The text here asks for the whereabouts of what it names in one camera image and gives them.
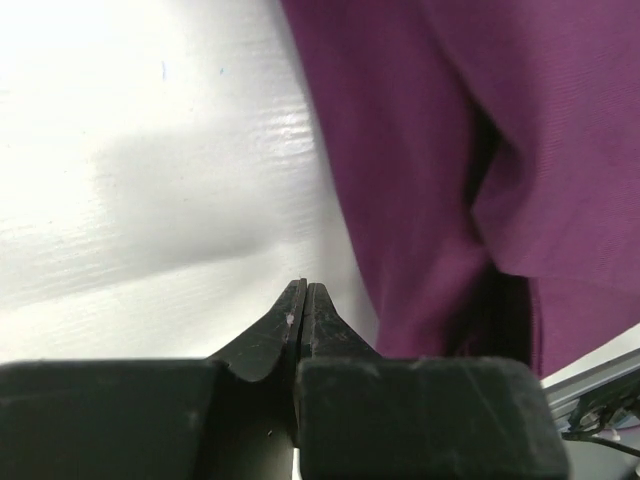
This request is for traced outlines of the purple surgical cloth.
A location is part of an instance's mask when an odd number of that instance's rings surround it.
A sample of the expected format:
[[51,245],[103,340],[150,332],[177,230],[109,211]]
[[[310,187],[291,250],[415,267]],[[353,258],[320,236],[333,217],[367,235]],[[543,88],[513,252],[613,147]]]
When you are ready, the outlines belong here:
[[388,357],[548,376],[639,321],[635,1],[287,1]]

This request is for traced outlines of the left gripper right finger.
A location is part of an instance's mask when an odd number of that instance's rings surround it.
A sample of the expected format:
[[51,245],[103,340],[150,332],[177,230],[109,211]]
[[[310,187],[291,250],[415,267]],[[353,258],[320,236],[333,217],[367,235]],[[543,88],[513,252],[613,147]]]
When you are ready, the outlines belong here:
[[538,379],[504,358],[391,360],[309,287],[297,369],[305,479],[566,479]]

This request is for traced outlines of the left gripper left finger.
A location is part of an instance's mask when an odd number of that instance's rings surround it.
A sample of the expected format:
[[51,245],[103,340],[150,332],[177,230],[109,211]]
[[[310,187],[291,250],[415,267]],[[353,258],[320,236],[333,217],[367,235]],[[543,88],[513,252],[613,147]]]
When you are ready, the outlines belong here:
[[1,368],[5,479],[288,479],[306,284],[203,359]]

